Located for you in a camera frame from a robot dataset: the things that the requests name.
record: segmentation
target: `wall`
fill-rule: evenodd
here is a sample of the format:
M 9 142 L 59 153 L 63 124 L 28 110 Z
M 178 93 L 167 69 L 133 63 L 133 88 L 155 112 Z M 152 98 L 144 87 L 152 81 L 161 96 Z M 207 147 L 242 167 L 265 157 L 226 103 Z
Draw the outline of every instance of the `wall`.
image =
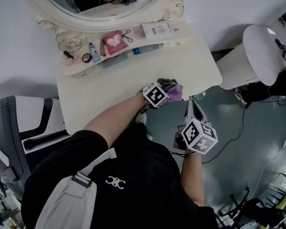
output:
M 35 18 L 26 0 L 0 0 L 0 98 L 58 96 L 59 50 Z
M 193 22 L 211 50 L 234 47 L 250 24 L 272 24 L 286 11 L 286 0 L 185 0 Z

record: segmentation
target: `forearm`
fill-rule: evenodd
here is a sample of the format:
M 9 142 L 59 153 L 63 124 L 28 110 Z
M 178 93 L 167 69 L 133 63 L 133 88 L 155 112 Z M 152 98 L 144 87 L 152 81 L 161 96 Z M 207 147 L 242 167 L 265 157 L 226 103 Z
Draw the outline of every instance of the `forearm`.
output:
M 184 158 L 181 172 L 181 184 L 198 206 L 204 206 L 204 181 L 202 177 L 201 154 L 192 154 Z
M 107 141 L 108 147 L 111 147 L 144 103 L 145 98 L 143 93 L 131 97 L 109 109 L 106 109 L 100 115 L 91 120 L 84 127 L 84 130 L 90 130 L 100 134 Z

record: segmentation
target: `strap buckle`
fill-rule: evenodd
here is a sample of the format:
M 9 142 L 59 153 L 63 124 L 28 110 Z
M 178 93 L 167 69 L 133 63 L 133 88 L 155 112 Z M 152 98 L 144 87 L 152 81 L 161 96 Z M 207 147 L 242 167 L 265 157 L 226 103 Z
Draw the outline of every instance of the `strap buckle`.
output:
M 84 186 L 85 188 L 91 187 L 91 184 L 92 184 L 90 178 L 86 177 L 85 175 L 83 175 L 82 173 L 79 173 L 79 172 L 77 172 L 72 177 L 72 181 L 75 181 L 76 183 Z

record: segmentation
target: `transparent bottle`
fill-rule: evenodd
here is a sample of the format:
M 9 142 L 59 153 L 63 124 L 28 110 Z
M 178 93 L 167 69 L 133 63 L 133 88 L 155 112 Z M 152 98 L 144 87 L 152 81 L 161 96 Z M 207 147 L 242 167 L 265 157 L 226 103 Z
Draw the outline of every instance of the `transparent bottle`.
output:
M 196 101 L 202 100 L 204 98 L 204 96 L 206 95 L 206 92 L 202 92 L 200 94 L 196 94 L 193 96 L 193 99 Z

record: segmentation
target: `red packet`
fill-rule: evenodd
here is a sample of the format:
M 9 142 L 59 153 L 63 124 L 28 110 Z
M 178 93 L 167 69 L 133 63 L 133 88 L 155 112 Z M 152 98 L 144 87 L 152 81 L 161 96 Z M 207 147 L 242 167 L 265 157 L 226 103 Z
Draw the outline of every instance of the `red packet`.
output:
M 122 38 L 121 31 L 118 31 L 111 36 L 104 36 L 104 41 L 106 43 L 109 55 L 113 55 L 116 52 L 128 47 Z

